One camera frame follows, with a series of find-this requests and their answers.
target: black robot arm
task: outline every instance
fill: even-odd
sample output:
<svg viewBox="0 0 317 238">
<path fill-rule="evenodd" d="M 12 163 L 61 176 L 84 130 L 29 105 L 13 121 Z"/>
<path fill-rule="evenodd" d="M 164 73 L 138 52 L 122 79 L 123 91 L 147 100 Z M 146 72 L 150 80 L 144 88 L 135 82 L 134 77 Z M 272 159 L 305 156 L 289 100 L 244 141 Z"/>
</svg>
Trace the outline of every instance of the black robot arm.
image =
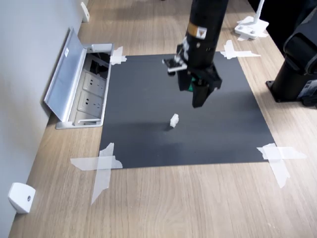
<svg viewBox="0 0 317 238">
<path fill-rule="evenodd" d="M 186 36 L 172 59 L 164 59 L 170 76 L 177 73 L 180 91 L 193 91 L 193 107 L 201 107 L 221 87 L 213 64 L 228 0 L 193 0 Z"/>
</svg>

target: wooden table surface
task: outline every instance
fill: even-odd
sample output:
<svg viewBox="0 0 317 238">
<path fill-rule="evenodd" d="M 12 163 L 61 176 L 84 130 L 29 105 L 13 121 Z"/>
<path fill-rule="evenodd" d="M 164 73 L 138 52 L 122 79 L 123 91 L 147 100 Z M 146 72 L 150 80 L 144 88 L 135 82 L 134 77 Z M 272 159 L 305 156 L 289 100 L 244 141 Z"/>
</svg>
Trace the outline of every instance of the wooden table surface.
<svg viewBox="0 0 317 238">
<path fill-rule="evenodd" d="M 191 1 L 90 0 L 79 37 L 114 42 L 125 55 L 173 53 Z M 96 172 L 70 158 L 97 156 L 102 129 L 56 130 L 51 117 L 27 182 L 37 191 L 31 212 L 16 216 L 10 237 L 317 237 L 317 110 L 274 102 L 265 82 L 275 79 L 281 53 L 270 37 L 239 42 L 232 33 L 253 14 L 246 0 L 230 0 L 217 50 L 232 39 L 236 50 L 262 56 L 239 62 L 269 129 L 278 146 L 308 155 L 285 162 L 284 188 L 269 163 L 122 169 L 91 206 Z"/>
</svg>

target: white tape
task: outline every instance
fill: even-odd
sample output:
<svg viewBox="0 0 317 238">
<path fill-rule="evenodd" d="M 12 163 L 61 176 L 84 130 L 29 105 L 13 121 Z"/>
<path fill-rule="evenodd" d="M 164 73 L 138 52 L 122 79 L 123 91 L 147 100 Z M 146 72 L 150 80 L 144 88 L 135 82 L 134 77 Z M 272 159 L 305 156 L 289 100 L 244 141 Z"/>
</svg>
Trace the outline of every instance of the white tape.
<svg viewBox="0 0 317 238">
<path fill-rule="evenodd" d="M 257 148 L 263 155 L 263 159 L 269 161 L 269 165 L 275 175 L 280 188 L 286 184 L 287 178 L 291 178 L 284 160 L 305 159 L 307 156 L 296 151 L 293 147 L 277 147 L 274 143 Z"/>
<path fill-rule="evenodd" d="M 110 143 L 106 147 L 106 149 L 101 150 L 99 152 L 99 156 L 112 156 L 113 149 L 114 149 L 114 144 Z M 93 196 L 91 198 L 91 205 L 94 203 L 94 201 L 97 199 L 97 197 L 101 194 L 102 191 L 109 188 L 111 169 L 100 170 L 99 168 L 101 168 L 101 166 L 102 166 L 101 163 L 102 162 L 99 163 L 99 161 L 98 161 Z"/>
<path fill-rule="evenodd" d="M 227 57 L 226 52 L 221 51 L 220 52 L 225 58 Z M 257 55 L 252 53 L 251 51 L 236 51 L 235 52 L 236 57 L 261 57 L 261 55 Z"/>
<path fill-rule="evenodd" d="M 225 58 L 232 59 L 236 57 L 260 57 L 261 55 L 257 55 L 252 53 L 251 51 L 235 51 L 233 48 L 233 44 L 231 40 L 228 40 L 224 45 L 224 51 L 220 52 Z"/>
<path fill-rule="evenodd" d="M 125 56 L 122 56 L 123 53 L 123 47 L 119 47 L 118 49 L 114 50 L 112 53 L 112 56 L 110 56 L 110 63 L 112 65 L 121 64 L 121 62 L 126 62 L 127 58 Z"/>
<path fill-rule="evenodd" d="M 105 165 L 103 168 L 99 168 L 100 170 L 112 169 L 111 164 L 115 160 L 115 156 L 70 159 L 71 163 L 82 171 L 96 170 L 98 160 L 101 161 L 102 165 Z"/>
<path fill-rule="evenodd" d="M 97 170 L 91 205 L 109 187 L 111 169 L 122 169 L 120 161 L 113 156 L 114 144 L 110 143 L 106 149 L 99 152 L 99 157 L 70 159 L 71 163 L 82 171 Z"/>
<path fill-rule="evenodd" d="M 227 40 L 226 44 L 224 45 L 224 51 L 228 60 L 237 57 L 231 40 Z"/>
</svg>

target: electrical socket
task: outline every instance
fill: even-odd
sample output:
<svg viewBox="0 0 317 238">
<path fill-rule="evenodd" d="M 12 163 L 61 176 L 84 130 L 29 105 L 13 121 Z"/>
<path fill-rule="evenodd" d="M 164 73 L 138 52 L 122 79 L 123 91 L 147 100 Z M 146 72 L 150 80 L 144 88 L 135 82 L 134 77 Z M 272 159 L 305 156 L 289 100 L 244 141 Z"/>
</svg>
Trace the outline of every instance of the electrical socket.
<svg viewBox="0 0 317 238">
<path fill-rule="evenodd" d="M 104 97 L 106 81 L 96 75 L 86 72 L 83 89 L 99 97 Z"/>
<path fill-rule="evenodd" d="M 78 110 L 101 118 L 103 99 L 90 92 L 82 91 L 79 98 Z"/>
</svg>

